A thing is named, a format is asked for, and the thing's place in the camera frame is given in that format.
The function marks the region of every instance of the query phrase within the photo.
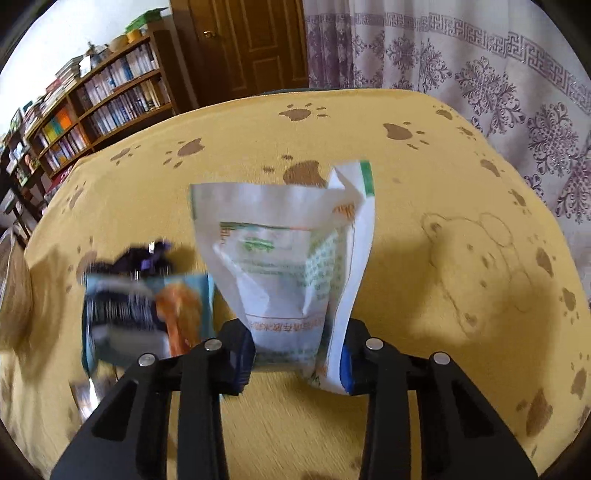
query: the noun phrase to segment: yellow bowl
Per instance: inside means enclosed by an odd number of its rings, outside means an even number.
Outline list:
[[[129,40],[129,43],[138,40],[142,37],[142,32],[139,31],[139,28],[136,28],[135,30],[132,30],[131,32],[127,32],[127,39]]]
[[[111,40],[109,43],[109,50],[114,53],[125,47],[127,43],[127,35],[119,35],[119,37],[115,37],[113,40]]]

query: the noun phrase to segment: metal screw head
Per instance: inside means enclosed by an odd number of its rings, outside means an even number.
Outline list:
[[[365,341],[365,346],[370,350],[381,350],[384,343],[379,338],[371,337]]]
[[[156,361],[156,357],[151,353],[145,353],[139,357],[138,363],[141,367],[149,367]]]
[[[219,350],[222,347],[222,341],[217,338],[210,338],[207,342],[205,342],[205,350],[208,352],[214,352],[215,350]]]
[[[433,360],[438,365],[447,365],[450,361],[450,358],[445,352],[437,352],[435,355],[433,355]]]

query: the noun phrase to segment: white paper bag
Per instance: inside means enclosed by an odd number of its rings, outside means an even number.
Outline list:
[[[252,333],[255,366],[344,393],[341,351],[374,234],[369,162],[335,167],[326,189],[205,183],[190,194],[199,252]]]

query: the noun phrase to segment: green box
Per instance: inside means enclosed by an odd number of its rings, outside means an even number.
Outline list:
[[[166,7],[154,8],[153,10],[148,10],[147,12],[144,12],[138,18],[136,18],[133,22],[131,22],[129,25],[127,25],[127,28],[125,29],[125,33],[131,32],[132,30],[135,30],[136,28],[139,28],[142,25],[145,25],[146,23],[156,22],[156,21],[162,19],[162,16],[160,15],[160,12],[162,10],[166,10]]]

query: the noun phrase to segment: white wall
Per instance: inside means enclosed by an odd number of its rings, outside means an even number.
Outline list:
[[[82,55],[89,41],[108,44],[146,10],[160,7],[168,8],[162,15],[170,14],[168,0],[57,0],[25,33],[0,73],[0,134],[17,108],[45,93],[56,72]],[[185,73],[180,52],[177,57]]]

